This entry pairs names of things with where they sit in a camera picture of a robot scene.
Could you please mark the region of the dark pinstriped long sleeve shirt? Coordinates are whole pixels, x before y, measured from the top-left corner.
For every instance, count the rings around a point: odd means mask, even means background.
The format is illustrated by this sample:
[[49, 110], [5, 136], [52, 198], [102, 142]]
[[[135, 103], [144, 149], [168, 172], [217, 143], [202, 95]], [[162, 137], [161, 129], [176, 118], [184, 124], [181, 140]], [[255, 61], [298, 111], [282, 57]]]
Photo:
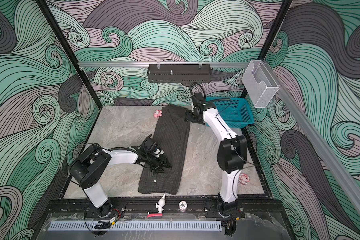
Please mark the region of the dark pinstriped long sleeve shirt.
[[156, 124], [153, 140], [160, 145], [172, 167], [163, 168], [162, 173], [143, 169], [139, 181], [139, 193], [177, 194], [190, 133], [190, 122], [185, 121], [186, 111], [186, 108], [175, 105], [162, 108], [162, 116]]

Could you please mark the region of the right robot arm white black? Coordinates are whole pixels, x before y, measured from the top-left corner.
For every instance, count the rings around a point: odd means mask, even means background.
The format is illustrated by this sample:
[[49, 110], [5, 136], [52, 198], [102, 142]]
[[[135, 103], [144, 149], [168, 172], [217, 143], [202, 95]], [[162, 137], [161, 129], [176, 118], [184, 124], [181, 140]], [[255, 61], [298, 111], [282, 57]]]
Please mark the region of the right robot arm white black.
[[186, 111], [186, 122], [208, 125], [220, 141], [217, 162], [222, 170], [222, 185], [219, 191], [218, 209], [221, 215], [228, 216], [237, 207], [238, 181], [247, 163], [247, 140], [236, 134], [223, 120], [215, 102], [228, 102], [230, 99], [207, 101], [202, 93], [191, 94], [192, 109]]

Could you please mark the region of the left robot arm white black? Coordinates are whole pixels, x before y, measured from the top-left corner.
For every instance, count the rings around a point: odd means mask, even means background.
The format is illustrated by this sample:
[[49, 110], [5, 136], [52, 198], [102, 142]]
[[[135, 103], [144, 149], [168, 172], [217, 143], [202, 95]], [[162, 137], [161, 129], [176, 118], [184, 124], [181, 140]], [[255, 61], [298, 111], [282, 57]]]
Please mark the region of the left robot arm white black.
[[92, 211], [100, 218], [108, 217], [113, 210], [100, 178], [107, 167], [120, 164], [136, 164], [154, 174], [172, 168], [164, 150], [151, 135], [139, 146], [106, 149], [99, 144], [91, 144], [70, 164], [69, 173], [90, 200]]

